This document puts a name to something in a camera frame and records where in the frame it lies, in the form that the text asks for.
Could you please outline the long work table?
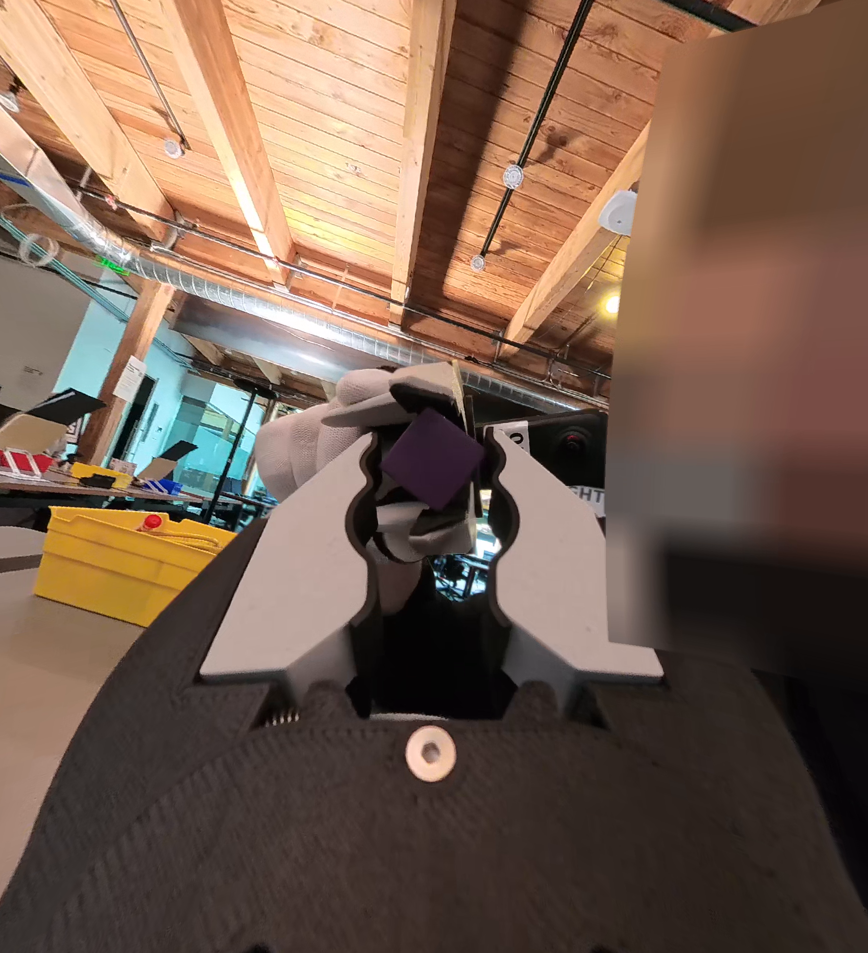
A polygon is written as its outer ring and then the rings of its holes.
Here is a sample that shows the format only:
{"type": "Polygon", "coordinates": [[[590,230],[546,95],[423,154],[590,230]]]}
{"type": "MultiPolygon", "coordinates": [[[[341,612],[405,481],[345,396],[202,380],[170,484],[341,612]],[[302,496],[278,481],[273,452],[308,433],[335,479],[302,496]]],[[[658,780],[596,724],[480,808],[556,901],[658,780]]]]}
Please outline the long work table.
{"type": "Polygon", "coordinates": [[[27,476],[0,467],[0,507],[37,509],[71,506],[199,513],[204,503],[203,497],[185,492],[170,495],[146,491],[136,486],[124,490],[87,487],[81,485],[77,479],[53,469],[39,476],[27,476]]]}

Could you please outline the black stand pole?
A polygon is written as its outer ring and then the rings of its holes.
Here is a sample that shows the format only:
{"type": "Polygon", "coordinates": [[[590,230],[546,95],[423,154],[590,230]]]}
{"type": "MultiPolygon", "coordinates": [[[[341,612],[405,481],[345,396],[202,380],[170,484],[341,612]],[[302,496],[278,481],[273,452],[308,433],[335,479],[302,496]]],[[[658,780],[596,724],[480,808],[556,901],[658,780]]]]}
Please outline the black stand pole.
{"type": "Polygon", "coordinates": [[[240,443],[243,435],[246,432],[246,427],[248,420],[252,414],[253,408],[256,406],[259,399],[263,399],[263,412],[265,415],[269,409],[275,409],[277,403],[277,392],[273,386],[263,386],[259,382],[253,382],[248,391],[248,398],[246,402],[246,407],[244,413],[237,424],[237,429],[232,441],[232,446],[229,449],[228,456],[225,460],[225,463],[222,467],[221,473],[219,474],[214,490],[213,495],[210,498],[209,503],[203,508],[202,512],[202,522],[204,524],[211,525],[213,523],[214,514],[217,510],[218,503],[220,499],[225,496],[226,499],[230,501],[235,501],[236,503],[244,504],[246,501],[249,501],[250,504],[255,504],[255,500],[251,496],[247,496],[242,490],[233,490],[228,486],[230,471],[232,470],[235,457],[239,451],[240,443]]]}

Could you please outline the grey ceiling conduit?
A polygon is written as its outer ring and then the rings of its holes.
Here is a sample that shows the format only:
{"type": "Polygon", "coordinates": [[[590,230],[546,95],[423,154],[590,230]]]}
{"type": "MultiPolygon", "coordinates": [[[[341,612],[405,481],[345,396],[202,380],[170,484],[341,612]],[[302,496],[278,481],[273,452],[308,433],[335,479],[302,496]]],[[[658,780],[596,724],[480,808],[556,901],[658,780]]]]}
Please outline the grey ceiling conduit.
{"type": "Polygon", "coordinates": [[[133,27],[131,26],[127,15],[118,1],[110,1],[110,6],[118,18],[119,25],[128,39],[134,54],[141,65],[144,74],[147,76],[154,93],[162,107],[162,112],[164,114],[165,120],[171,130],[171,135],[167,138],[172,138],[178,140],[185,148],[186,154],[190,150],[190,144],[188,142],[187,136],[180,124],[177,114],[175,113],[169,99],[162,88],[159,80],[156,77],[153,67],[150,64],[150,61],[145,54],[140,41],[137,39],[133,27]]]}

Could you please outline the large yellow plastic bin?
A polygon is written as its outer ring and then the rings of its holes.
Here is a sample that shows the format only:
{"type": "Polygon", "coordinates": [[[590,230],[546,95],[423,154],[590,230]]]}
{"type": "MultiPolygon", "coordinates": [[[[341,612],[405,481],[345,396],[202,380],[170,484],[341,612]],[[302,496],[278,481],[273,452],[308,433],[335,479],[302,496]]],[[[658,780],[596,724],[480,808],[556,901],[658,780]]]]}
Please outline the large yellow plastic bin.
{"type": "Polygon", "coordinates": [[[36,596],[147,627],[236,533],[191,519],[137,530],[155,512],[50,509],[36,596]]]}

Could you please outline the white ceiling sensor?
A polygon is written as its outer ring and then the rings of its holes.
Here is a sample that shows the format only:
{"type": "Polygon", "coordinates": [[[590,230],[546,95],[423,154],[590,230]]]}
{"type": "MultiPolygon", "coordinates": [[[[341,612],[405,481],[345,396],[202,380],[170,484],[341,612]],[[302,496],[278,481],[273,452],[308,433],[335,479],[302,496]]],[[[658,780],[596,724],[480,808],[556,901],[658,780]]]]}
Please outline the white ceiling sensor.
{"type": "Polygon", "coordinates": [[[630,236],[637,200],[638,194],[634,190],[616,191],[601,209],[598,216],[600,227],[608,232],[630,236]]]}

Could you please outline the black ceiling pipe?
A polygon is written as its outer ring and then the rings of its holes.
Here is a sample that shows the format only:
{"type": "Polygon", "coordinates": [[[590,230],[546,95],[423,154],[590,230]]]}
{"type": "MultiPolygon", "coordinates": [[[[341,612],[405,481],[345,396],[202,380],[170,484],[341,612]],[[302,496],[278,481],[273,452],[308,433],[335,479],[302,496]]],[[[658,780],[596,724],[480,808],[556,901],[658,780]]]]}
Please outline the black ceiling pipe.
{"type": "MultiPolygon", "coordinates": [[[[530,155],[535,145],[535,140],[538,137],[541,126],[546,118],[546,115],[549,111],[549,108],[554,100],[556,93],[559,89],[559,84],[566,72],[567,67],[569,66],[569,61],[573,54],[573,51],[582,35],[583,28],[588,19],[589,13],[593,8],[594,1],[582,1],[580,2],[576,13],[573,17],[572,23],[569,30],[567,31],[562,47],[559,51],[559,56],[555,62],[554,68],[551,71],[549,79],[543,89],[543,93],[539,104],[535,110],[534,117],[531,121],[531,124],[528,128],[528,132],[523,141],[523,148],[520,151],[520,154],[517,160],[514,162],[523,167],[525,172],[525,167],[530,160],[530,155]]],[[[503,197],[499,202],[497,211],[493,217],[490,228],[487,232],[487,235],[484,239],[484,242],[479,250],[479,254],[485,256],[489,255],[491,246],[496,237],[497,232],[499,231],[499,225],[505,215],[507,207],[510,203],[514,192],[510,192],[507,189],[504,189],[503,197]]]]}

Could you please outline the round spiral metal duct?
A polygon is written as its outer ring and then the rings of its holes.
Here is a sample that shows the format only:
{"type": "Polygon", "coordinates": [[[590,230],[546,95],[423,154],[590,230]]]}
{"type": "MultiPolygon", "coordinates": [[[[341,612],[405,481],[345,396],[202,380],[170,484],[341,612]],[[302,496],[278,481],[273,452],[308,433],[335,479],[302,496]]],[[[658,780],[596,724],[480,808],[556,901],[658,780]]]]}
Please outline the round spiral metal duct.
{"type": "Polygon", "coordinates": [[[560,388],[519,372],[499,370],[475,361],[472,356],[401,332],[389,334],[369,321],[344,312],[311,307],[308,301],[296,300],[291,294],[261,296],[252,293],[244,283],[219,281],[222,274],[218,270],[210,270],[206,277],[199,272],[178,268],[178,262],[172,256],[152,255],[149,250],[123,239],[90,215],[65,217],[62,228],[91,252],[141,278],[170,285],[196,299],[377,358],[383,364],[411,366],[454,360],[462,368],[464,384],[485,394],[511,399],[540,411],[609,410],[604,399],[560,388]]]}

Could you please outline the purple cube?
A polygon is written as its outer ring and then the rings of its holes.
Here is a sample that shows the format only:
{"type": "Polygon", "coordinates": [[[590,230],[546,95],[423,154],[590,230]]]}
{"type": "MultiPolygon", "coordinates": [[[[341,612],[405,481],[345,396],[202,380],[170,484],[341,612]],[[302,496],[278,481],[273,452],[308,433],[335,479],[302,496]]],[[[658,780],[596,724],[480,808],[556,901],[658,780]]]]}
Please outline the purple cube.
{"type": "Polygon", "coordinates": [[[425,408],[382,454],[380,470],[417,501],[446,511],[471,488],[485,459],[484,447],[433,408],[425,408]]]}

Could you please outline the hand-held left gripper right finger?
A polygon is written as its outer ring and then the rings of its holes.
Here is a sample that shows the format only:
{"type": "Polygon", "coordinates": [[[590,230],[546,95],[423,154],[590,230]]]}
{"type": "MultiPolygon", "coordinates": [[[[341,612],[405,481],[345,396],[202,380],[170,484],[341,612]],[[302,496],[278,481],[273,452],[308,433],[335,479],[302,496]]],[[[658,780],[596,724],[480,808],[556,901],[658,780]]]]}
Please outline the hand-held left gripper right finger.
{"type": "Polygon", "coordinates": [[[547,685],[560,711],[590,681],[658,685],[654,650],[612,642],[605,536],[593,506],[499,428],[484,446],[493,466],[490,525],[500,541],[487,596],[507,635],[502,670],[522,687],[547,685]]]}

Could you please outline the rectangular metal air duct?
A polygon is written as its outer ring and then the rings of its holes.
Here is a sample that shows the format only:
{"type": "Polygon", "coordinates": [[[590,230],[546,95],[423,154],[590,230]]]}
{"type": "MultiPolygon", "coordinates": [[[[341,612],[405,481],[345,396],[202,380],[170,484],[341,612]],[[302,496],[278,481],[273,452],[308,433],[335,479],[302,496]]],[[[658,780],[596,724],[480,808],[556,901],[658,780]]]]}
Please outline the rectangular metal air duct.
{"type": "Polygon", "coordinates": [[[0,181],[77,242],[108,255],[108,231],[83,208],[46,154],[1,106],[0,181]]]}

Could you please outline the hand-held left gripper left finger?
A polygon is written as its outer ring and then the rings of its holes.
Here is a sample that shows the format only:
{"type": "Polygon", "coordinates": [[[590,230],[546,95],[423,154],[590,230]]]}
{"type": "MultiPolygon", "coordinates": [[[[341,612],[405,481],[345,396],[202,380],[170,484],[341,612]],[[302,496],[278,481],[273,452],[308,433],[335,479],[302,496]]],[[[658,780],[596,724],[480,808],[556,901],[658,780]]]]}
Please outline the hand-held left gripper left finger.
{"type": "Polygon", "coordinates": [[[363,435],[273,509],[200,668],[206,682],[367,681],[382,648],[380,438],[363,435]]]}

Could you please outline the small yellow bin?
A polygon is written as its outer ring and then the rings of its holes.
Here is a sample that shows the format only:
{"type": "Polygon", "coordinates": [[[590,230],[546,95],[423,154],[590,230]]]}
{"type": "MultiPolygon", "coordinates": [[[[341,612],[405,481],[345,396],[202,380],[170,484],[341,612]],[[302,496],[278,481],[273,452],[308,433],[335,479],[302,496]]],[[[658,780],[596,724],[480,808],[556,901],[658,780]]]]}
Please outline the small yellow bin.
{"type": "Polygon", "coordinates": [[[78,461],[72,464],[70,475],[78,485],[89,489],[120,492],[127,490],[133,482],[133,476],[128,473],[78,461]]]}

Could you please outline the tan flat board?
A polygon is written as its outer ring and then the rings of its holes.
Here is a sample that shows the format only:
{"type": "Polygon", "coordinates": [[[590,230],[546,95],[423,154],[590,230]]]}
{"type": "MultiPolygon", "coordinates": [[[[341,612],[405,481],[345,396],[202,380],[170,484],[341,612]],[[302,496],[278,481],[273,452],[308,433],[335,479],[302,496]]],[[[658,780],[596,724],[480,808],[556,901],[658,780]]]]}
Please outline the tan flat board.
{"type": "Polygon", "coordinates": [[[18,412],[0,424],[0,451],[45,455],[66,440],[69,430],[70,424],[18,412]]]}

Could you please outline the black flat panel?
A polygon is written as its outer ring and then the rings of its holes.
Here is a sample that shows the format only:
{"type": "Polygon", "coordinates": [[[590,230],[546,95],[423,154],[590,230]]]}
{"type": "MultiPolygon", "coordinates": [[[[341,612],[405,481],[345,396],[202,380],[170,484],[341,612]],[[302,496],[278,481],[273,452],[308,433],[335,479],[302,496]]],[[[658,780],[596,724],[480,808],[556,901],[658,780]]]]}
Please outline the black flat panel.
{"type": "Polygon", "coordinates": [[[26,411],[26,415],[68,428],[87,415],[106,407],[104,401],[69,388],[36,404],[26,411]]]}

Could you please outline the wooden post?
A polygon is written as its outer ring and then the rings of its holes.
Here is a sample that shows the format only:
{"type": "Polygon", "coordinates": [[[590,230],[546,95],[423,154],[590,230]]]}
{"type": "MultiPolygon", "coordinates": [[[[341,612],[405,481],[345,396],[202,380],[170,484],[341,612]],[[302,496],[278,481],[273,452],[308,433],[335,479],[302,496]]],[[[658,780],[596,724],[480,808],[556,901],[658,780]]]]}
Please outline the wooden post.
{"type": "Polygon", "coordinates": [[[140,362],[146,358],[174,294],[172,286],[148,281],[137,297],[99,394],[106,407],[96,411],[90,420],[95,426],[94,439],[87,452],[92,464],[101,465],[107,459],[118,435],[123,413],[130,402],[130,399],[117,397],[119,380],[130,358],[140,362]]]}

